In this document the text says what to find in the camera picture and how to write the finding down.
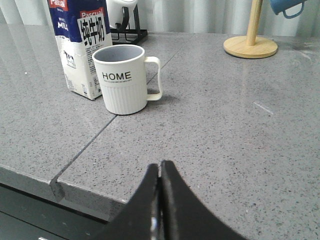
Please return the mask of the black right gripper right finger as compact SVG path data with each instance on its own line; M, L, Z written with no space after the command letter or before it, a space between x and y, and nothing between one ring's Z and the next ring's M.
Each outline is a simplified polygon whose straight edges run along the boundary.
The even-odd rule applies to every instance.
M161 162L161 204L166 240L244 240L187 186L173 161Z

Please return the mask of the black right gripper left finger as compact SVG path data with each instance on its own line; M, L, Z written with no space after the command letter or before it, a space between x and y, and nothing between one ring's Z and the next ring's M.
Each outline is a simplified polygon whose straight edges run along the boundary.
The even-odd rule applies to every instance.
M158 165L150 164L128 203L93 240L157 240L160 236Z

